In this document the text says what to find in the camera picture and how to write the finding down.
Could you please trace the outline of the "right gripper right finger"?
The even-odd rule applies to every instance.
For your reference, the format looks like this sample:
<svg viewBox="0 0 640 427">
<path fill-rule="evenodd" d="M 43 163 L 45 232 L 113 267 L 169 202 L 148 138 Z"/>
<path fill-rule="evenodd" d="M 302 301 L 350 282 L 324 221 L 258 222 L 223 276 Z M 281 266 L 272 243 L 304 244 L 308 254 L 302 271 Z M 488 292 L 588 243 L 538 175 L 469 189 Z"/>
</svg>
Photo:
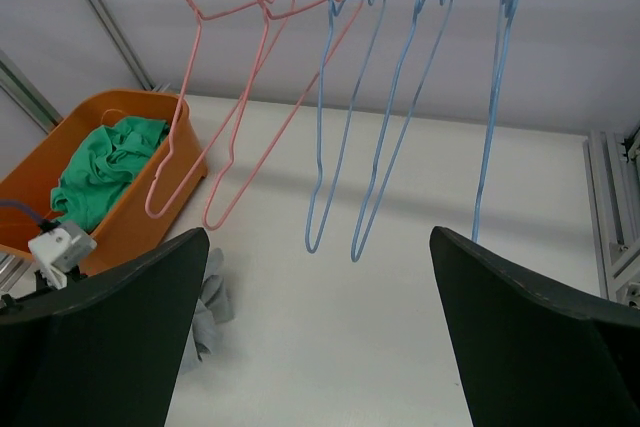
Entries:
<svg viewBox="0 0 640 427">
<path fill-rule="evenodd" d="M 638 425 L 638 310 L 449 228 L 434 228 L 429 248 L 474 425 Z"/>
</svg>

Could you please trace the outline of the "green tank top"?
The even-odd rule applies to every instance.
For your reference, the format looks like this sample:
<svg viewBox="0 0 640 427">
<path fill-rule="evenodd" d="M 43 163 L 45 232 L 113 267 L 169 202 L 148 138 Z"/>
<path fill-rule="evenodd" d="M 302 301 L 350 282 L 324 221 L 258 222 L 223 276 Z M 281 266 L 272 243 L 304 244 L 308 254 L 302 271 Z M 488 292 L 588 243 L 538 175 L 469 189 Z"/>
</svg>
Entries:
<svg viewBox="0 0 640 427">
<path fill-rule="evenodd" d="M 59 222 L 93 231 L 141 173 L 169 132 L 164 120 L 126 116 L 94 129 L 72 155 L 51 190 Z"/>
</svg>

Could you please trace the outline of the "grey tank top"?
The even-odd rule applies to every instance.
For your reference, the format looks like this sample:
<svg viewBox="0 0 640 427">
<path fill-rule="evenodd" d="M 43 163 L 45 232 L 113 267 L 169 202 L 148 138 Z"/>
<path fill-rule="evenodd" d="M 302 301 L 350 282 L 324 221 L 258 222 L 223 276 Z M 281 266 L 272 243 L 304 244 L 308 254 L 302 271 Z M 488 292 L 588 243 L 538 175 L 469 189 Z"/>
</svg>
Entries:
<svg viewBox="0 0 640 427">
<path fill-rule="evenodd" d="M 222 250 L 211 250 L 181 359 L 180 375 L 194 370 L 205 355 L 214 352 L 221 339 L 220 325 L 235 317 L 225 278 L 220 272 L 223 264 Z"/>
</svg>

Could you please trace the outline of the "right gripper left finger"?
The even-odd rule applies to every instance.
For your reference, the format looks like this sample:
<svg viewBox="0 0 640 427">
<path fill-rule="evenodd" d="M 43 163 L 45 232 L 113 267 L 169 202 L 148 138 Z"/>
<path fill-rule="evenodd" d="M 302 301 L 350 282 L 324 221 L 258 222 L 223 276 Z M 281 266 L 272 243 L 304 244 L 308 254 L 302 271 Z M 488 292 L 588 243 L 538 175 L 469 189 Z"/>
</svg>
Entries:
<svg viewBox="0 0 640 427">
<path fill-rule="evenodd" d="M 208 251 L 193 228 L 61 290 L 3 295 L 2 425 L 164 425 Z"/>
</svg>

